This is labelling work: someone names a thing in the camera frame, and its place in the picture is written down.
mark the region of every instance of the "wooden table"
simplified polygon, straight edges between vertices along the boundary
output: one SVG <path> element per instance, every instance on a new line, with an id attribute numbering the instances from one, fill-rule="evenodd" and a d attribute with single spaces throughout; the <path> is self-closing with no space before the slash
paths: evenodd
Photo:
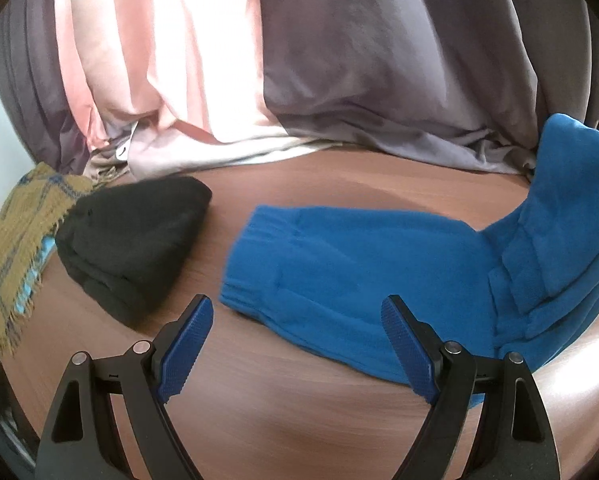
<path id="1" fill-rule="evenodd" d="M 57 256 L 8 378 L 33 427 L 44 419 L 70 356 L 123 353 L 177 318 L 197 292 L 216 307 L 213 329 L 182 394 L 174 425 L 208 480 L 390 479 L 428 406 L 408 387 L 377 380 L 294 347 L 219 304 L 230 247 L 256 205 L 409 208 L 483 228 L 526 196 L 518 176 L 438 168 L 379 153 L 327 150 L 263 166 L 204 171 L 214 192 L 206 225 L 165 305 L 134 332 L 114 321 L 66 275 Z M 535 374 L 568 480 L 599 446 L 599 317 Z M 148 479 L 121 399 L 114 399 L 129 461 Z M 468 455 L 480 407 L 468 414 L 448 478 Z"/>

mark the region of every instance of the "blue gripper pad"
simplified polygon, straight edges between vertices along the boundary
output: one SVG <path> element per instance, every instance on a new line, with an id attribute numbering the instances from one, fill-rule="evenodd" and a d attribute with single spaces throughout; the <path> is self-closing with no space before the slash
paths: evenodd
<path id="1" fill-rule="evenodd" d="M 433 363 L 390 297 L 381 304 L 381 323 L 413 391 L 434 404 L 439 389 Z"/>
<path id="2" fill-rule="evenodd" d="M 212 324 L 213 304 L 209 298 L 205 298 L 181 328 L 162 358 L 161 383 L 157 395 L 163 404 L 182 391 L 206 341 L 206 336 L 211 331 Z"/>

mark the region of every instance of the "silver screw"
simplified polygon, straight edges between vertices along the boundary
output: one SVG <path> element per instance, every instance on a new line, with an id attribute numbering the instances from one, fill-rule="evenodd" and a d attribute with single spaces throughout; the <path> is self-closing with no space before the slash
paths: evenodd
<path id="1" fill-rule="evenodd" d="M 145 354 L 148 350 L 150 350 L 150 343 L 148 341 L 137 341 L 137 343 L 133 345 L 135 354 Z"/>
<path id="2" fill-rule="evenodd" d="M 459 354 L 461 352 L 461 345 L 457 341 L 446 341 L 444 348 L 449 354 Z"/>
<path id="3" fill-rule="evenodd" d="M 513 361 L 516 365 L 521 365 L 524 362 L 524 358 L 519 352 L 510 352 L 508 358 Z"/>
<path id="4" fill-rule="evenodd" d="M 74 365 L 81 365 L 84 361 L 86 361 L 86 354 L 84 352 L 78 352 L 73 356 L 71 361 L 73 361 Z"/>

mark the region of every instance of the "blue sweater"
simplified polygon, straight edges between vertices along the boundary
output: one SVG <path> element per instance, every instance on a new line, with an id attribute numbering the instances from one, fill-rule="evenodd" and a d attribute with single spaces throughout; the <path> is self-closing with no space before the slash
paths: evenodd
<path id="1" fill-rule="evenodd" d="M 407 383 L 381 325 L 389 294 L 473 354 L 515 350 L 532 370 L 551 360 L 599 314 L 599 131 L 553 115 L 527 199 L 481 232 L 423 212 L 260 206 L 220 299 L 310 352 Z"/>

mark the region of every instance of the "plaid scarf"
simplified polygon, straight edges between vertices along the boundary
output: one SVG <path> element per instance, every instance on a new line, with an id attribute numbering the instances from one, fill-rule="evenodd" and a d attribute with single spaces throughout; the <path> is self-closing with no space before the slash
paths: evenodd
<path id="1" fill-rule="evenodd" d="M 40 163 L 20 179 L 0 212 L 0 352 L 13 351 L 32 295 L 68 209 L 93 189 L 86 177 L 62 175 Z"/>

